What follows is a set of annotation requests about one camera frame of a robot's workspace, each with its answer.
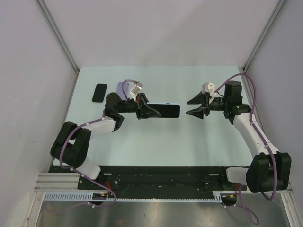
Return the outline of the black smartphone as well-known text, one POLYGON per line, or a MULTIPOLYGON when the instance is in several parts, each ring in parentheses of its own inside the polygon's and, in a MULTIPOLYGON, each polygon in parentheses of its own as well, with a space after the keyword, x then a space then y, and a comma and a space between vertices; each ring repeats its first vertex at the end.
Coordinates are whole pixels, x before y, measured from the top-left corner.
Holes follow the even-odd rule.
POLYGON ((96 84, 95 91, 92 97, 92 102, 102 103, 105 98, 107 84, 96 84))

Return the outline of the lilac phone case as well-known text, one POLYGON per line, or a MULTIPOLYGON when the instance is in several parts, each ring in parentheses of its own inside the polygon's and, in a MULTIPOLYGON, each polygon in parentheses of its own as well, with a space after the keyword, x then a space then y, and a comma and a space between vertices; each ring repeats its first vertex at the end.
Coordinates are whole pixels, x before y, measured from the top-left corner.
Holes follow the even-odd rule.
POLYGON ((128 82, 125 82, 124 84, 122 82, 119 82, 117 84, 116 93, 119 95, 119 97, 122 100, 127 99, 128 90, 129 90, 129 83, 128 82))

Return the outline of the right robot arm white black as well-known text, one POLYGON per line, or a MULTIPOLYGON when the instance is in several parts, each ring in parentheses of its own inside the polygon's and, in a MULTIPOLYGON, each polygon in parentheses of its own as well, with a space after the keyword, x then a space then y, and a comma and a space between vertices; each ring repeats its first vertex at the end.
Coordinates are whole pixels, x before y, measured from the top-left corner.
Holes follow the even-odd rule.
POLYGON ((256 122, 251 107, 242 102, 242 85, 238 81, 227 82, 224 96, 218 97, 213 83, 204 83, 202 90, 188 105, 199 105, 186 112, 200 119, 211 111, 222 111, 241 134, 252 155, 249 167, 229 167, 219 176, 218 184, 224 190, 231 189, 235 183, 243 184, 253 193, 282 191, 288 188, 291 157, 281 153, 266 137, 256 122))

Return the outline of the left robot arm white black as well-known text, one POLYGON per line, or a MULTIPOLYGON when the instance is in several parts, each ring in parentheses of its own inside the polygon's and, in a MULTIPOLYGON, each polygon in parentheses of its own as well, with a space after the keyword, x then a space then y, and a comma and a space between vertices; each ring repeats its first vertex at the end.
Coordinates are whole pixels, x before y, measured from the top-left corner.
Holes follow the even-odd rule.
POLYGON ((88 183, 94 189, 101 188, 105 178, 100 175, 101 168, 87 157, 89 144, 104 133, 117 131, 125 119, 121 113, 136 113, 138 119, 161 116, 159 111, 149 105, 144 93, 126 100, 122 100, 117 93, 110 93, 106 96, 101 118, 79 125, 70 121, 62 125, 50 155, 59 160, 61 168, 72 169, 81 176, 88 177, 88 183))

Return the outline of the black phone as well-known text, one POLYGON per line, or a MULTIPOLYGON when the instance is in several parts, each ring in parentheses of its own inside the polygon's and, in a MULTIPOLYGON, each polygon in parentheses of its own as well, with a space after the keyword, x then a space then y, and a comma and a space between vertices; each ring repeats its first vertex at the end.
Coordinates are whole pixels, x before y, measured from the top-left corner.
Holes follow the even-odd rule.
POLYGON ((158 111, 160 118, 179 118, 180 105, 177 103, 147 103, 149 107, 158 111))

